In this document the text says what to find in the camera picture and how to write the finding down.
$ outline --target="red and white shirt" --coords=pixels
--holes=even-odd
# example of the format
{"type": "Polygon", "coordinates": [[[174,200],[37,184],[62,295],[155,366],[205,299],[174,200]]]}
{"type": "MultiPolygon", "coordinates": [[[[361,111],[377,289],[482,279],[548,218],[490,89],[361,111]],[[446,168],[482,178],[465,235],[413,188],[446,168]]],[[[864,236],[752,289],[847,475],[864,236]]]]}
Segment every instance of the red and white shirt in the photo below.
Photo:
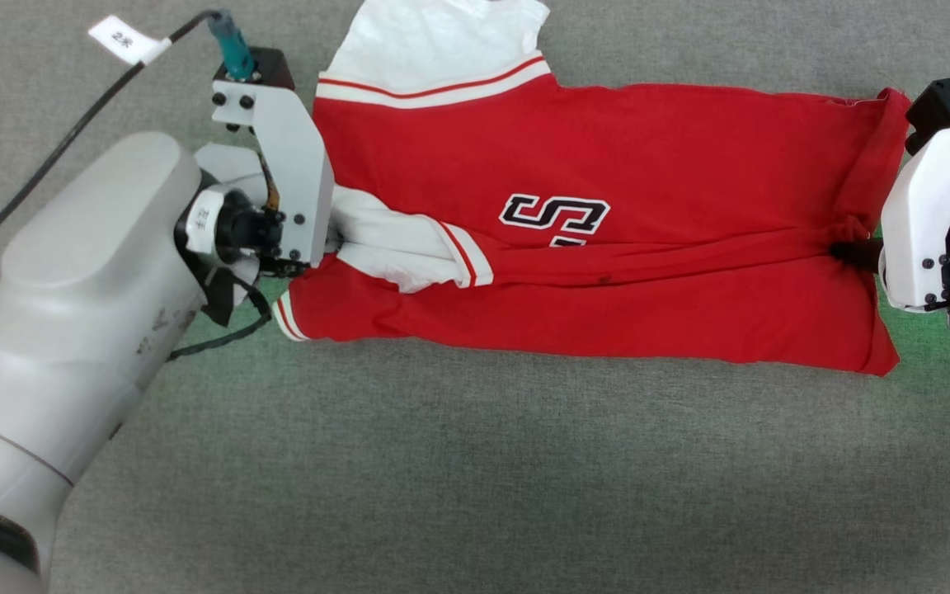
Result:
{"type": "Polygon", "coordinates": [[[885,375],[866,238],[908,101],[562,87],[535,0],[366,0],[317,86],[345,242],[278,302],[294,339],[419,336],[885,375]]]}

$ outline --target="white tag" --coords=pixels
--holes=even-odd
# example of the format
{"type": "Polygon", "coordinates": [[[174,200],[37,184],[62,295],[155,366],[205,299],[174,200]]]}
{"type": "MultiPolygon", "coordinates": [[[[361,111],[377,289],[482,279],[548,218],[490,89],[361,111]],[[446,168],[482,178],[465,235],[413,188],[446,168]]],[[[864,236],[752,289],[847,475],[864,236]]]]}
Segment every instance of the white tag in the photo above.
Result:
{"type": "Polygon", "coordinates": [[[90,37],[97,39],[98,44],[104,45],[116,57],[131,65],[138,64],[161,45],[161,42],[133,30],[116,15],[106,16],[105,20],[91,27],[89,33],[90,37]]]}

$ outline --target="gray carpet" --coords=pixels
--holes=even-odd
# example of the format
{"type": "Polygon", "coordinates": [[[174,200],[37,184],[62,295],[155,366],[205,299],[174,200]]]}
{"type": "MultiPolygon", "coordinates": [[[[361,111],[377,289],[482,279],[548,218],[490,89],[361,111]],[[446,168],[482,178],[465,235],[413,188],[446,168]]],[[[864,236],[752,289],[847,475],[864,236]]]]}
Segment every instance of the gray carpet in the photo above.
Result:
{"type": "MultiPolygon", "coordinates": [[[[233,10],[249,41],[285,50],[309,101],[358,4],[233,10]]],[[[950,2],[550,5],[542,48],[566,84],[914,94],[950,75],[950,2]]],[[[117,12],[162,36],[203,7],[0,0],[0,205],[122,71],[90,24],[117,12]]],[[[230,142],[209,120],[215,52],[201,33],[143,73],[0,253],[122,135],[230,142]]],[[[905,361],[884,380],[297,346],[269,328],[162,372],[68,503],[52,592],[950,593],[950,334],[938,317],[887,323],[905,361]]]]}

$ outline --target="red fabric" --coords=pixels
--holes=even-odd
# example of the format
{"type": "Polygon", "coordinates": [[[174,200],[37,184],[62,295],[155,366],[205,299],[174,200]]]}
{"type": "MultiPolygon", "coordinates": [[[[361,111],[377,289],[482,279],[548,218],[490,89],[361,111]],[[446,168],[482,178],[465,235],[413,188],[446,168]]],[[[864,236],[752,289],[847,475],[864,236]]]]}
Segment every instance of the red fabric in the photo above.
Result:
{"type": "Polygon", "coordinates": [[[891,90],[842,101],[567,89],[551,75],[433,108],[317,99],[336,181],[467,230],[494,282],[403,295],[329,258],[294,281],[291,307],[303,334],[337,341],[420,336],[885,375],[898,357],[873,277],[826,249],[877,225],[908,104],[891,90]],[[566,233],[566,217],[551,229],[505,225],[515,193],[603,200],[610,211],[592,234],[566,233]],[[559,234],[587,245],[548,247],[559,234]]]}

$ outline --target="red stripe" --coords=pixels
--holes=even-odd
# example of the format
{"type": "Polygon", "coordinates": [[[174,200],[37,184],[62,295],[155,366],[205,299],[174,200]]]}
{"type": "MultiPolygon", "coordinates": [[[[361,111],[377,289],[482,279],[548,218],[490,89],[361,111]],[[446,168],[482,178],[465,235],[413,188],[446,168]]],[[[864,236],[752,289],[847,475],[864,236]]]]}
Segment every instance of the red stripe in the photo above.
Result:
{"type": "Polygon", "coordinates": [[[295,339],[297,339],[297,341],[302,341],[302,339],[303,339],[302,336],[300,336],[300,335],[298,335],[298,334],[295,334],[295,330],[293,330],[293,329],[291,328],[291,326],[288,324],[288,321],[289,321],[289,320],[288,320],[288,314],[286,314],[286,312],[284,312],[284,304],[282,304],[282,302],[280,302],[280,299],[278,299],[278,311],[280,312],[280,320],[284,321],[284,328],[285,328],[285,330],[288,331],[288,334],[293,335],[293,337],[294,337],[295,339]]]}
{"type": "Polygon", "coordinates": [[[488,78],[486,80],[475,80],[475,82],[460,82],[457,84],[450,84],[448,87],[441,87],[440,89],[432,89],[429,91],[419,91],[419,93],[392,93],[391,91],[379,89],[379,87],[370,87],[369,84],[347,82],[346,80],[335,80],[332,78],[322,78],[321,84],[338,84],[340,87],[353,87],[354,89],[361,89],[362,91],[372,91],[374,93],[388,95],[388,97],[393,97],[396,99],[415,99],[418,97],[427,97],[427,95],[445,93],[447,91],[456,91],[457,89],[468,89],[468,87],[481,87],[483,84],[498,83],[501,80],[518,73],[519,71],[523,70],[523,68],[527,68],[531,64],[542,63],[543,61],[544,56],[530,58],[524,63],[517,65],[517,67],[513,68],[512,70],[505,72],[505,74],[502,74],[501,76],[495,76],[494,78],[488,78]]]}
{"type": "Polygon", "coordinates": [[[439,225],[442,229],[445,229],[445,234],[448,234],[449,241],[452,241],[453,245],[456,245],[457,252],[460,252],[460,258],[464,260],[464,265],[468,267],[468,277],[471,278],[471,282],[468,283],[468,286],[475,286],[475,267],[472,266],[472,261],[468,260],[468,253],[464,251],[463,245],[460,245],[460,241],[457,241],[456,236],[449,230],[448,225],[442,225],[441,223],[439,223],[439,225]]]}

